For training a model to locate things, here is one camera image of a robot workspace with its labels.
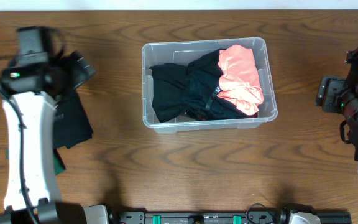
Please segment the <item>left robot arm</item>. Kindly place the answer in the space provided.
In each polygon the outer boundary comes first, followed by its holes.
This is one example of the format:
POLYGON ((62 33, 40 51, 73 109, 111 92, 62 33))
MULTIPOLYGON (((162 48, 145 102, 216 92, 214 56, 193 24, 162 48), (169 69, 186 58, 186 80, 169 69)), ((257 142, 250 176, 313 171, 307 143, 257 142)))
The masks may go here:
POLYGON ((2 71, 9 134, 9 180, 0 223, 108 223, 104 205, 62 202, 53 161, 57 100, 95 73, 78 52, 56 65, 33 62, 2 71))

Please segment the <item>black garment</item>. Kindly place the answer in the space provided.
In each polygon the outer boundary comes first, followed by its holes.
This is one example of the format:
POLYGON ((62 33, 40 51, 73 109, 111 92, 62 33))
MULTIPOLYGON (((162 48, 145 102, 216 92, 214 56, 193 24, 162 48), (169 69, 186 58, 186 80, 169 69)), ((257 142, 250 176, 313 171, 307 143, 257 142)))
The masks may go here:
POLYGON ((186 112, 186 104, 183 102, 187 74, 196 69, 209 71, 220 69, 219 51, 215 50, 203 55, 187 66, 165 63, 150 67, 154 86, 152 108, 161 123, 179 115, 189 116, 186 112))

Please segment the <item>dark navy garment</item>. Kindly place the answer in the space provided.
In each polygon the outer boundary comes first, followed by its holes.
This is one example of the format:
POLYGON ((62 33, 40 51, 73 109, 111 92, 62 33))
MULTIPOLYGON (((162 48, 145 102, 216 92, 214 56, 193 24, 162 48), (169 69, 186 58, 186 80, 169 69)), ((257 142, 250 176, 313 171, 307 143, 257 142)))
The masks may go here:
POLYGON ((236 108, 233 103, 219 98, 220 69, 196 69, 188 72, 183 102, 189 116, 200 121, 256 118, 257 113, 246 115, 236 108))

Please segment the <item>salmon pink cloth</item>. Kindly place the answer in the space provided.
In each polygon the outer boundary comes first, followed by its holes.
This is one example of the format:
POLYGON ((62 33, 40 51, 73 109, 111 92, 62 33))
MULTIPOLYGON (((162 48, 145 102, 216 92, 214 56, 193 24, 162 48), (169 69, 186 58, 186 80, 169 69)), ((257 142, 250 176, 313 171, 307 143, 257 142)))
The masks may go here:
POLYGON ((247 116, 258 113, 264 94, 252 49, 233 45, 220 50, 218 66, 223 73, 219 78, 218 97, 247 116))

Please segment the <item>black cloth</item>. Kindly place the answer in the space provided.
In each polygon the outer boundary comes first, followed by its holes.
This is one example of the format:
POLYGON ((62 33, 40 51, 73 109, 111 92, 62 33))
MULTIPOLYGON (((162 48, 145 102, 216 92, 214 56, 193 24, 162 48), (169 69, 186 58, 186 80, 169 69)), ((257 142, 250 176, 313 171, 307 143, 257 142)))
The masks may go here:
POLYGON ((53 124, 53 148, 67 149, 93 137, 93 129, 76 91, 59 102, 53 124))

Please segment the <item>dark green cloth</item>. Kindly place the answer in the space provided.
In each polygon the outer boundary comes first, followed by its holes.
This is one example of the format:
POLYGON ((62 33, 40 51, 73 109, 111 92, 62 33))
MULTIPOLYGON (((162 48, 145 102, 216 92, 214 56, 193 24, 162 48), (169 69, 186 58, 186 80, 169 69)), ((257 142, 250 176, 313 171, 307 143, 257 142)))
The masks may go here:
POLYGON ((58 153, 57 148, 53 149, 53 166, 54 166, 55 176, 66 171, 66 167, 63 163, 62 158, 58 153))

